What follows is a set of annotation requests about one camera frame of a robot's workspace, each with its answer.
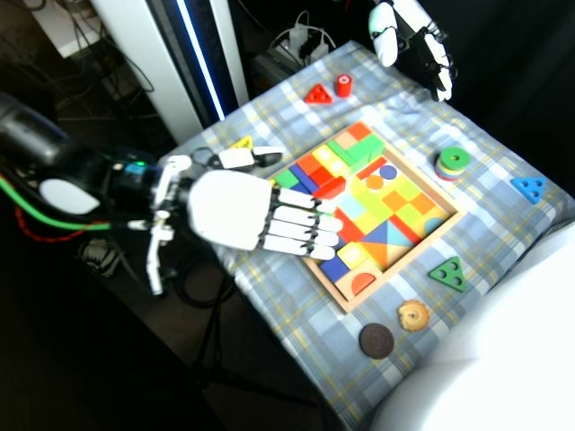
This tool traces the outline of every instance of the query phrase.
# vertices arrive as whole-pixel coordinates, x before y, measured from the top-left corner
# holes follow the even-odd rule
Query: tablecloth
[[[348,99],[333,93],[335,77],[343,73],[354,80]],[[317,83],[333,94],[333,104],[303,102]],[[509,181],[542,176],[541,172],[446,103],[431,100],[427,90],[397,70],[381,67],[372,53],[355,42],[242,106],[172,154],[189,154],[200,146],[220,151],[251,135],[255,145],[286,149],[281,163],[255,172],[268,177],[359,119],[466,208],[458,225],[349,314],[301,259],[216,247],[238,287],[350,429],[367,426],[370,413],[384,396],[538,238],[554,224],[575,217],[575,201],[550,180],[542,201],[529,203]],[[433,172],[438,151],[448,145],[463,147],[473,158],[463,177],[453,183]],[[469,285],[465,293],[428,277],[433,268],[455,255]],[[544,286],[541,295],[545,295]],[[432,310],[425,330],[409,333],[399,326],[396,310],[407,299],[419,299]],[[371,359],[359,348],[358,334],[371,322],[384,324],[394,334],[394,352],[386,359]]]

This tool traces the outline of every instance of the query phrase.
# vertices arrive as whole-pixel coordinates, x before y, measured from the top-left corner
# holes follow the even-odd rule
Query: robotic hand
[[[146,272],[155,295],[163,292],[158,251],[173,239],[170,219],[176,215],[201,238],[228,247],[313,259],[335,255],[342,223],[328,215],[335,210],[331,202],[240,172],[276,163],[277,148],[213,154],[206,166],[234,170],[209,171],[194,182],[184,175],[193,163],[187,155],[171,156],[163,167],[130,157],[110,160],[2,93],[0,146],[2,174],[42,204],[66,217],[107,217],[110,227],[149,230]]]
[[[454,67],[443,46],[446,35],[416,0],[374,2],[376,7],[369,14],[368,29],[381,64],[392,66],[400,51],[413,46],[429,77],[434,100],[451,99]]]

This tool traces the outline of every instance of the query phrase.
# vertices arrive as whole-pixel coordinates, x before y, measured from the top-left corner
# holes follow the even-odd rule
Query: green ring
[[[469,154],[457,146],[449,146],[439,155],[441,163],[451,171],[461,171],[469,164]]]

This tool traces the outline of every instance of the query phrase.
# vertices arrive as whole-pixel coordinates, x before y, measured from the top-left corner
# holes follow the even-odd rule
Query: table
[[[339,74],[351,74],[353,95],[331,105],[310,106],[307,92],[322,83],[332,94]],[[216,246],[217,256],[349,429],[365,428],[384,396],[407,375],[553,225],[575,217],[575,201],[549,180],[544,199],[531,205],[509,183],[541,176],[534,167],[395,69],[349,42],[225,121],[206,129],[172,154],[209,146],[221,151],[246,135],[255,145],[281,145],[282,163],[256,175],[267,177],[338,130],[363,119],[467,209],[464,219],[363,304],[344,314],[299,258],[269,251]],[[440,180],[433,163],[441,148],[462,146],[473,158],[455,183]],[[469,285],[459,293],[428,272],[461,258]],[[397,307],[419,299],[432,311],[426,330],[408,333]],[[365,356],[358,345],[364,325],[379,322],[395,338],[386,359]]]

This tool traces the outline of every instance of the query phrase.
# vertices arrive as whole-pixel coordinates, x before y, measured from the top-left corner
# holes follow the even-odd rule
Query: light strip
[[[186,31],[188,32],[188,36],[190,36],[191,46],[193,47],[194,53],[198,58],[199,68],[201,69],[201,73],[204,75],[204,79],[206,80],[206,84],[208,85],[209,94],[212,97],[212,101],[214,102],[214,107],[216,108],[217,115],[219,116],[219,120],[223,121],[226,116],[224,115],[224,112],[222,111],[222,106],[220,105],[219,99],[217,98],[216,88],[214,87],[212,77],[209,74],[206,59],[204,58],[204,54],[201,52],[198,36],[196,35],[196,31],[194,30],[193,24],[191,23],[190,13],[188,12],[188,6],[186,6],[186,2],[184,0],[177,0],[177,5],[178,9],[180,9],[180,14],[183,19],[183,24],[186,27]]]

